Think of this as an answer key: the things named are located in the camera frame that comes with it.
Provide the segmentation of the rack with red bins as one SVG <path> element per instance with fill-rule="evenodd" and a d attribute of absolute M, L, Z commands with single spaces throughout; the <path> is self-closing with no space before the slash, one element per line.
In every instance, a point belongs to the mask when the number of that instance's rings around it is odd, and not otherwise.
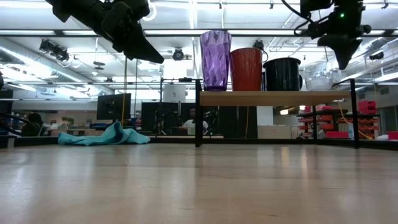
<path fill-rule="evenodd" d="M 303 138 L 312 138 L 317 129 L 318 139 L 354 139 L 354 117 L 341 107 L 320 106 L 316 111 L 305 108 L 298 115 L 299 129 Z M 375 101 L 362 100 L 358 103 L 358 137 L 373 140 L 379 136 L 379 118 Z"/>

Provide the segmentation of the wooden shelf with black frame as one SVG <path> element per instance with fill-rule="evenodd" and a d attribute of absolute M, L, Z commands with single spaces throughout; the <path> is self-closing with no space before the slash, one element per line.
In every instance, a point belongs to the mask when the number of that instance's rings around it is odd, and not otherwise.
<path fill-rule="evenodd" d="M 210 144 L 290 144 L 290 145 L 349 145 L 355 149 L 360 148 L 358 109 L 356 102 L 355 79 L 347 79 L 350 85 L 349 91 L 202 91 L 199 80 L 195 81 L 195 146 L 203 143 Z M 351 98 L 353 115 L 354 139 L 351 142 L 338 142 L 336 140 L 318 139 L 316 106 L 343 98 Z M 298 139 L 230 139 L 210 140 L 203 139 L 203 106 L 300 106 L 309 105 L 313 113 L 313 138 L 310 140 Z"/>

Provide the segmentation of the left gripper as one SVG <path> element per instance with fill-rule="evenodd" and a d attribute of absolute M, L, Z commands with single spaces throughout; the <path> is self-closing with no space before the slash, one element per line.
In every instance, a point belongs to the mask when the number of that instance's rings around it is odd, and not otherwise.
<path fill-rule="evenodd" d="M 113 49 L 132 59 L 163 63 L 164 58 L 146 39 L 140 20 L 123 2 L 89 0 L 84 24 L 96 34 L 110 39 Z"/>

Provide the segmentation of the black computer monitor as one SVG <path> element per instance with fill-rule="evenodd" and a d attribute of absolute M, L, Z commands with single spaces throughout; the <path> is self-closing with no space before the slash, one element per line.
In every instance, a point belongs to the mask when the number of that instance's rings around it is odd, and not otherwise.
<path fill-rule="evenodd" d="M 131 94 L 99 96 L 97 120 L 119 120 L 131 118 Z"/>

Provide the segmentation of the orange mug with white handle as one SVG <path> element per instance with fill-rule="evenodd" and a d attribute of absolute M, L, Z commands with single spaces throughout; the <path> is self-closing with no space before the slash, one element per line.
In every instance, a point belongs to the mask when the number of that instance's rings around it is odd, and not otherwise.
<path fill-rule="evenodd" d="M 231 52 L 233 91 L 261 91 L 262 52 L 256 48 L 240 48 Z"/>

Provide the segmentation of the black ceiling spotlight cluster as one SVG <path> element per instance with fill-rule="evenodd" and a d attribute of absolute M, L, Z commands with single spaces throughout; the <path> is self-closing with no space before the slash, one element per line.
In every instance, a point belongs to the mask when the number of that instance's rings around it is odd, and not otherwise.
<path fill-rule="evenodd" d="M 43 39 L 40 43 L 39 50 L 45 54 L 50 54 L 60 62 L 66 62 L 70 59 L 69 53 L 66 48 L 51 43 L 49 40 Z"/>

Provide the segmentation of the person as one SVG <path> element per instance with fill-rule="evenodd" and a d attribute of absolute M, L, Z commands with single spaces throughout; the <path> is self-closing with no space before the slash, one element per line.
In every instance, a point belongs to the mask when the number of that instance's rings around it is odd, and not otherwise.
<path fill-rule="evenodd" d="M 31 113 L 27 116 L 28 123 L 22 129 L 21 134 L 23 137 L 37 137 L 42 134 L 43 121 L 41 115 L 38 113 Z"/>
<path fill-rule="evenodd" d="M 186 122 L 184 122 L 182 124 L 182 126 L 179 127 L 179 129 L 184 129 L 187 131 L 188 135 L 195 135 L 195 125 L 196 125 L 196 121 L 195 121 L 195 114 L 196 114 L 196 110 L 195 108 L 192 108 L 190 110 L 190 119 L 188 119 Z M 207 134 L 208 133 L 208 123 L 203 120 L 203 134 Z"/>

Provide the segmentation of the black metal frame stand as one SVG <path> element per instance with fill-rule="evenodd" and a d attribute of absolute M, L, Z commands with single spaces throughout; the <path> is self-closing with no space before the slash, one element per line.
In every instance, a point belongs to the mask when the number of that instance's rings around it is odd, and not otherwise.
<path fill-rule="evenodd" d="M 179 83 L 194 83 L 195 84 L 195 139 L 203 138 L 203 109 L 200 104 L 200 93 L 202 92 L 201 78 L 178 78 Z M 163 89 L 164 82 L 168 81 L 170 84 L 175 81 L 175 78 L 161 78 L 160 79 L 160 102 L 159 109 L 162 109 L 163 103 Z"/>

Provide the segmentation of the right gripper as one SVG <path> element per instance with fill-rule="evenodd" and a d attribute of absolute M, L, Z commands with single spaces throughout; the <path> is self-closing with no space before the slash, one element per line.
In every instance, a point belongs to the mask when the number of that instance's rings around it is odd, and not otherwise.
<path fill-rule="evenodd" d="M 362 12 L 363 9 L 353 11 L 339 9 L 308 25 L 307 34 L 312 39 L 324 35 L 348 36 L 321 37 L 317 42 L 319 47 L 329 47 L 334 51 L 339 69 L 345 69 L 348 66 L 355 51 L 361 45 L 363 40 L 356 38 L 372 31 L 370 25 L 361 24 Z"/>

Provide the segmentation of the beige cardboard box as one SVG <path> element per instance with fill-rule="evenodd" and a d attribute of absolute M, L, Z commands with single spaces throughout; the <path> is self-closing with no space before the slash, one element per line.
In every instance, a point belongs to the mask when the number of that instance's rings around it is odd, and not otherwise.
<path fill-rule="evenodd" d="M 291 126 L 274 125 L 274 126 L 258 126 L 257 136 L 259 139 L 291 139 Z"/>

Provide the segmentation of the purple faceted plastic tumbler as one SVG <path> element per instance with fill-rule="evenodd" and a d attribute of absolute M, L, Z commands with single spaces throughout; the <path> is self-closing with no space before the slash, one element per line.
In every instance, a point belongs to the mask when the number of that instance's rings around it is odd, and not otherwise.
<path fill-rule="evenodd" d="M 228 87 L 232 36 L 225 30 L 210 30 L 200 36 L 203 84 L 206 91 Z"/>

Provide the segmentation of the small black object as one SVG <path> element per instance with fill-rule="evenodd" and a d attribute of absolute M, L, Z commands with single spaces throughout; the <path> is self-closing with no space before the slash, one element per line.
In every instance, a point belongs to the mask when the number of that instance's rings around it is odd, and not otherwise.
<path fill-rule="evenodd" d="M 27 137 L 17 138 L 15 136 L 0 136 L 0 148 L 7 147 L 9 140 L 11 146 L 43 146 L 58 144 L 58 137 Z M 338 147 L 357 147 L 368 149 L 381 149 L 398 151 L 398 141 L 370 141 L 359 140 L 355 145 L 354 140 L 349 139 L 223 139 L 223 138 L 203 138 L 202 144 L 267 144 L 267 145 L 321 145 Z"/>

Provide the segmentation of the teal microfibre cloth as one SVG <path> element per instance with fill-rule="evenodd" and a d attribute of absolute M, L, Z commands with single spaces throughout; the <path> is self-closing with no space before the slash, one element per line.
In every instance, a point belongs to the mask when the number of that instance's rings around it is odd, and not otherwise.
<path fill-rule="evenodd" d="M 120 144 L 147 144 L 150 138 L 138 133 L 131 128 L 124 129 L 121 122 L 117 121 L 100 136 L 73 136 L 67 133 L 60 133 L 58 144 L 74 146 L 105 146 Z"/>

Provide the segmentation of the black partition panel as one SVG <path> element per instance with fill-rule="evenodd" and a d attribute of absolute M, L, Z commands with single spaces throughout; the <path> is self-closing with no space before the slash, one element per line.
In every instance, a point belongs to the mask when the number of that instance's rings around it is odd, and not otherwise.
<path fill-rule="evenodd" d="M 183 125 L 192 119 L 190 111 L 194 107 L 194 103 L 143 103 L 142 130 L 153 135 L 187 135 L 187 129 Z"/>
<path fill-rule="evenodd" d="M 257 139 L 257 108 L 220 106 L 219 129 L 224 138 Z"/>

